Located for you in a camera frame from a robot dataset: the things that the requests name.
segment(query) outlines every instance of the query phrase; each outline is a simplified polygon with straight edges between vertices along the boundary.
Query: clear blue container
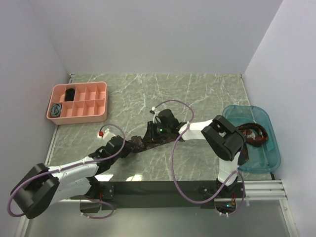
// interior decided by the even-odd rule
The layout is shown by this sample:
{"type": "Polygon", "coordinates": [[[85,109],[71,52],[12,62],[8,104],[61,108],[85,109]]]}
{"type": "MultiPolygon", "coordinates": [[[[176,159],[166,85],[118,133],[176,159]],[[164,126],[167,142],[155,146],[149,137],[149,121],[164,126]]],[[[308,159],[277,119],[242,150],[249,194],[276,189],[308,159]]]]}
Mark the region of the clear blue container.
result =
{"type": "Polygon", "coordinates": [[[266,129],[269,136],[268,141],[261,147],[247,144],[249,160],[239,166],[239,170],[249,173],[269,173],[279,168],[281,158],[277,140],[270,118],[263,109],[256,106],[229,105],[224,109],[223,116],[234,126],[256,122],[266,129]]]}

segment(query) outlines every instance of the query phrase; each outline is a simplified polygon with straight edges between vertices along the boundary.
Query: table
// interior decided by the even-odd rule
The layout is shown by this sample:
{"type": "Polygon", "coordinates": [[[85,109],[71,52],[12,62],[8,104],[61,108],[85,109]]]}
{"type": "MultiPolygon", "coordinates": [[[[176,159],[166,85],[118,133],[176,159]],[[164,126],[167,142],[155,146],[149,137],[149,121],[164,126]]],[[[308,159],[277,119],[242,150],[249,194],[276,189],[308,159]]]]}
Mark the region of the table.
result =
{"type": "MultiPolygon", "coordinates": [[[[120,126],[127,140],[143,136],[147,121],[153,119],[149,110],[159,102],[178,99],[188,103],[195,112],[195,122],[221,115],[231,104],[249,105],[239,74],[89,74],[73,75],[71,83],[105,81],[108,86],[108,118],[105,122],[58,126],[48,159],[49,165],[62,165],[82,159],[94,152],[104,141],[97,132],[105,123],[120,126]]],[[[169,102],[179,121],[187,121],[191,112],[183,105],[169,102]]],[[[173,143],[119,159],[102,174],[103,181],[170,181],[170,153],[173,143]]],[[[215,180],[219,158],[206,141],[178,143],[175,151],[175,173],[178,180],[215,180]]],[[[270,174],[243,173],[246,180],[271,180],[270,174]]]]}

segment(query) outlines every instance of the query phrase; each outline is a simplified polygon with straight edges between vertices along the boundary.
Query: white wall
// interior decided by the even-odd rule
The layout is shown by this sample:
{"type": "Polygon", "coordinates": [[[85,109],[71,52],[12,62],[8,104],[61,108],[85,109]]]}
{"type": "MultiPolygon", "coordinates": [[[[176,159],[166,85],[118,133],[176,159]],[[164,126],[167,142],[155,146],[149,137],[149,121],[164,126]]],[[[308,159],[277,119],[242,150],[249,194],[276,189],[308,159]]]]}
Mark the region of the white wall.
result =
{"type": "Polygon", "coordinates": [[[284,0],[244,75],[252,105],[270,115],[299,232],[315,236],[316,1],[284,0]]]}
{"type": "Polygon", "coordinates": [[[19,218],[6,212],[9,194],[45,161],[54,130],[45,112],[53,86],[68,76],[27,1],[1,1],[0,32],[0,236],[11,237],[19,218]]]}
{"type": "Polygon", "coordinates": [[[70,73],[244,73],[281,0],[29,0],[70,73]]]}

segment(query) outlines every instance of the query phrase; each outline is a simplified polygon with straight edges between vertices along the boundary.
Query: metal frame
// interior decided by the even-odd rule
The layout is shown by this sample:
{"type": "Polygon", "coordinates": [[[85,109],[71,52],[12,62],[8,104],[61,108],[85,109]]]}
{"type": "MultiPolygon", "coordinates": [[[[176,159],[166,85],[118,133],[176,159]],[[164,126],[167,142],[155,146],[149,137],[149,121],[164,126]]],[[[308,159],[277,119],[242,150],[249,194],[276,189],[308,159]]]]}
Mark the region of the metal frame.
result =
{"type": "MultiPolygon", "coordinates": [[[[70,74],[69,83],[72,83],[73,78],[74,78],[74,74],[70,74]]],[[[55,138],[56,138],[58,127],[59,126],[55,127],[55,130],[52,136],[52,140],[51,140],[47,157],[45,160],[46,165],[50,164],[51,155],[54,151],[54,146],[56,143],[55,138]]],[[[279,200],[290,237],[299,236],[296,223],[294,221],[292,212],[290,210],[290,206],[288,204],[287,196],[286,196],[281,180],[255,180],[255,181],[246,180],[245,189],[246,189],[245,200],[247,202],[247,205],[249,205],[250,200],[279,200]]],[[[229,200],[230,200],[229,198],[215,198],[214,199],[214,201],[229,201],[229,200]]],[[[72,203],[72,202],[89,202],[89,201],[79,200],[79,199],[78,200],[66,199],[60,202],[72,203]]],[[[30,223],[29,219],[27,219],[25,216],[21,217],[17,231],[15,233],[15,237],[24,237],[29,223],[30,223]]]]}

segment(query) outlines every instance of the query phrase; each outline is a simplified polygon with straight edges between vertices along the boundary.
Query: marble tabletop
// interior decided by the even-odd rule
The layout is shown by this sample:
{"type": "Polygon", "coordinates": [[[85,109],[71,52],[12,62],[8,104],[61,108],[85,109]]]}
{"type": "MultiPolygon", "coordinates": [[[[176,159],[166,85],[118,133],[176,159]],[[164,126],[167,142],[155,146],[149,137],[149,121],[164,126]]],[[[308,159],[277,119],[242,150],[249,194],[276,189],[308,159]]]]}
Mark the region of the marble tabletop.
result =
{"type": "MultiPolygon", "coordinates": [[[[55,137],[49,165],[62,165],[82,159],[94,152],[104,141],[96,134],[101,125],[115,123],[127,140],[143,136],[147,121],[153,116],[152,106],[167,99],[188,103],[195,112],[193,122],[221,115],[231,104],[249,105],[239,74],[87,74],[75,75],[72,83],[105,81],[108,87],[108,118],[105,122],[60,125],[55,137]]],[[[179,121],[187,121],[191,112],[183,105],[169,102],[169,108],[179,121]]],[[[170,153],[173,143],[119,159],[103,173],[111,181],[169,181],[170,153]]],[[[174,158],[178,180],[215,180],[219,158],[206,141],[178,143],[174,158]]],[[[269,180],[270,174],[243,173],[247,180],[269,180]]]]}

